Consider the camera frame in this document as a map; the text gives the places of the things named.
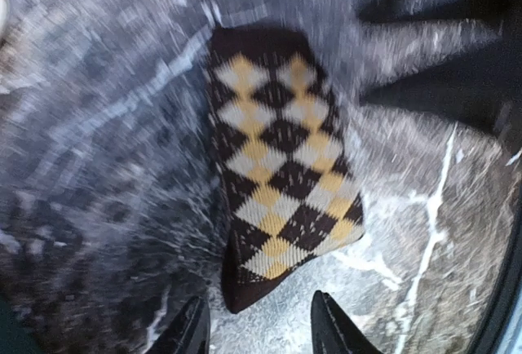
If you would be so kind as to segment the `brown black checkered sock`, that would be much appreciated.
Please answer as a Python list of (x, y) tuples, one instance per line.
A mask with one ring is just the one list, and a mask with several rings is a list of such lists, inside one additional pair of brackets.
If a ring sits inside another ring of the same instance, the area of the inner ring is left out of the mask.
[(364, 209), (334, 93), (304, 33), (217, 28), (206, 78), (230, 224), (221, 290), (238, 313), (360, 240)]

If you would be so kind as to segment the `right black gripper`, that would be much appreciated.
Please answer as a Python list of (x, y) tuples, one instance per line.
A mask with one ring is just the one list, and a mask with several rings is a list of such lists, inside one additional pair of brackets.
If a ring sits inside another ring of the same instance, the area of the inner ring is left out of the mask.
[(400, 13), (394, 0), (373, 0), (360, 13), (363, 21), (482, 20), (500, 28), (499, 40), (455, 55), (382, 87), (367, 90), (362, 104), (434, 113), (475, 127), (505, 141), (521, 137), (521, 0), (437, 2), (424, 11)]

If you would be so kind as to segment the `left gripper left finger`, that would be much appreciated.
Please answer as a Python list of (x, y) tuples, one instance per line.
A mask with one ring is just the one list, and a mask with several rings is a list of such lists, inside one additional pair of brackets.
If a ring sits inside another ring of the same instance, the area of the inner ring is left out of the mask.
[(208, 354), (210, 309), (206, 299), (191, 297), (150, 347), (151, 354)]

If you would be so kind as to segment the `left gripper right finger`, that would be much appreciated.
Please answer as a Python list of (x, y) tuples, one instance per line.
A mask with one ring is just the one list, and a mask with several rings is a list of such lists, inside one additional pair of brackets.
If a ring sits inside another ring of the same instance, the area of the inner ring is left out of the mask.
[(311, 305), (314, 354), (381, 354), (337, 302), (317, 290)]

